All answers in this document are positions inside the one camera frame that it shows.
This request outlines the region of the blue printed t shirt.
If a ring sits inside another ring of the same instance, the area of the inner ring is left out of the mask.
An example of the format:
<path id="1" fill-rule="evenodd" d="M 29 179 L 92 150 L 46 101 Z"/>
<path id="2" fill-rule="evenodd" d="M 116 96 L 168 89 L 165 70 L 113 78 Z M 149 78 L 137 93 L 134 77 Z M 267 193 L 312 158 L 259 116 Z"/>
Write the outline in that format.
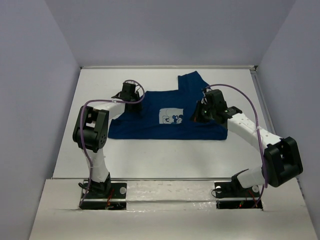
<path id="1" fill-rule="evenodd" d="M 180 75 L 177 81 L 177 90 L 147 91 L 141 111 L 126 111 L 113 119 L 108 137 L 116 140 L 226 140 L 227 129 L 215 121 L 200 123 L 191 119 L 208 83 L 197 71 Z"/>

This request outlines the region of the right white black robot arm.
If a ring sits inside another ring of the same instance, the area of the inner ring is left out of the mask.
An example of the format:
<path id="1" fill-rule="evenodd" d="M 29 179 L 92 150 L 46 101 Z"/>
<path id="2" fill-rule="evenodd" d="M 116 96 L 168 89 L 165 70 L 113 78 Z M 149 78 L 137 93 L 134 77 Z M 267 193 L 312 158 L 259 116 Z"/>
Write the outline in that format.
<path id="1" fill-rule="evenodd" d="M 238 135 L 261 156 L 262 165 L 242 170 L 229 182 L 218 183 L 214 197 L 237 198 L 253 187 L 277 188 L 303 172 L 297 142 L 292 137 L 280 137 L 259 126 L 259 120 L 250 120 L 239 108 L 229 107 L 219 89 L 203 89 L 203 98 L 196 104 L 191 120 L 217 124 Z"/>

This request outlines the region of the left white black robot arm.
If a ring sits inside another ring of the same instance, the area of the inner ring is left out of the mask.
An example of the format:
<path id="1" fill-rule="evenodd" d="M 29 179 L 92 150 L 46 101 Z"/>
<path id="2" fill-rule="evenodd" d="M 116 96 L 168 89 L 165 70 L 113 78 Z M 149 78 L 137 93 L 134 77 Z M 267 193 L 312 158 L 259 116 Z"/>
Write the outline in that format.
<path id="1" fill-rule="evenodd" d="M 88 170 L 87 184 L 80 186 L 85 194 L 95 193 L 104 198 L 111 191 L 111 177 L 105 163 L 103 148 L 107 142 L 109 121 L 125 112 L 142 110 L 145 90 L 135 80 L 126 80 L 122 89 L 111 99 L 93 99 L 79 110 L 72 140 L 82 150 Z"/>

